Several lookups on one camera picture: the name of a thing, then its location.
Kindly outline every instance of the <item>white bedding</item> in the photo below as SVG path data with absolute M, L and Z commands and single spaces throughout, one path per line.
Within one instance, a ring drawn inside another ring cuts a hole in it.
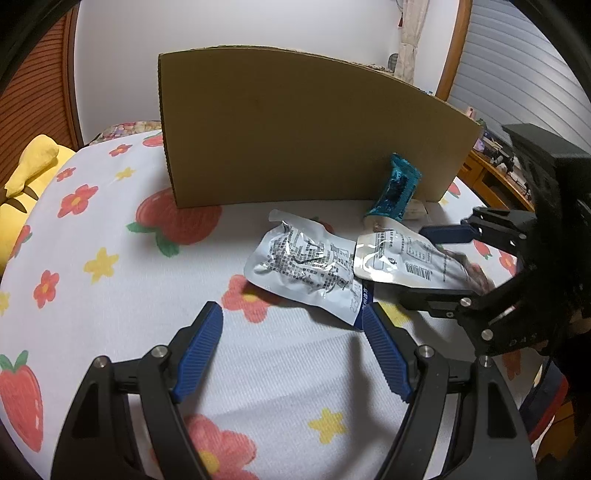
M 244 263 L 272 227 L 271 209 L 318 217 L 356 240 L 369 203 L 208 207 L 184 211 L 183 223 L 153 133 L 86 147 L 68 168 L 71 175 L 54 179 L 31 213 L 32 236 L 0 286 L 0 353 L 14 364 L 27 351 L 31 372 L 21 367 L 9 383 L 0 377 L 0 419 L 41 476 L 50 476 L 62 422 L 92 359 L 140 357 L 214 300 L 224 307 L 223 335 L 202 387 L 181 405 L 213 479 L 373 478 L 407 406 L 389 391 L 363 333 L 318 308 L 241 290 Z M 427 205 L 433 223 L 457 223 L 481 205 L 461 181 L 455 185 Z M 467 253 L 496 284 L 510 276 L 514 259 L 496 249 L 452 249 Z M 388 289 L 377 287 L 376 298 L 387 300 Z M 395 317 L 418 343 L 473 359 L 455 321 Z M 540 357 L 524 349 L 496 360 L 519 404 Z M 25 406 L 18 414 L 15 403 Z M 160 478 L 138 399 L 131 403 L 146 472 Z M 453 411 L 448 402 L 426 478 L 441 469 Z

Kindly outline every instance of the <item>curtain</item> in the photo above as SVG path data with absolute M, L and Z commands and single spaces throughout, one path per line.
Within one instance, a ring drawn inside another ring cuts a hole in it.
M 402 35 L 394 76 L 412 84 L 418 40 L 421 38 L 429 0 L 404 0 Z

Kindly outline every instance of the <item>yellow plush toy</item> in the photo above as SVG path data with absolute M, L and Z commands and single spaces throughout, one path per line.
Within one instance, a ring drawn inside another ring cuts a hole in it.
M 39 135 L 27 145 L 17 169 L 0 188 L 0 275 L 43 190 L 73 154 L 48 136 Z

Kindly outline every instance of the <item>cardboard sheet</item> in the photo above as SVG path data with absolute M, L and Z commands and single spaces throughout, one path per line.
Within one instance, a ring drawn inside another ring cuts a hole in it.
M 480 126 L 392 76 L 267 47 L 160 55 L 160 108 L 179 207 L 375 200 L 397 152 L 437 201 Z

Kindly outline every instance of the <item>wooden furniture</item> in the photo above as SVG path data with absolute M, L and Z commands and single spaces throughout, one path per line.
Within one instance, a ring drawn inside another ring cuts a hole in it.
M 78 150 L 82 134 L 74 97 L 74 31 L 78 6 L 39 41 L 0 97 L 0 186 L 27 144 L 46 134 Z
M 437 91 L 435 92 L 435 96 L 444 102 L 447 102 L 449 92 L 452 91 L 453 81 L 456 78 L 457 68 L 464 50 L 464 43 L 466 43 L 466 34 L 468 33 L 471 14 L 472 0 L 459 0 L 452 40 L 449 45 L 441 78 L 439 79 L 439 85 L 437 85 Z
M 459 179 L 492 208 L 534 211 L 517 184 L 472 150 L 457 173 Z

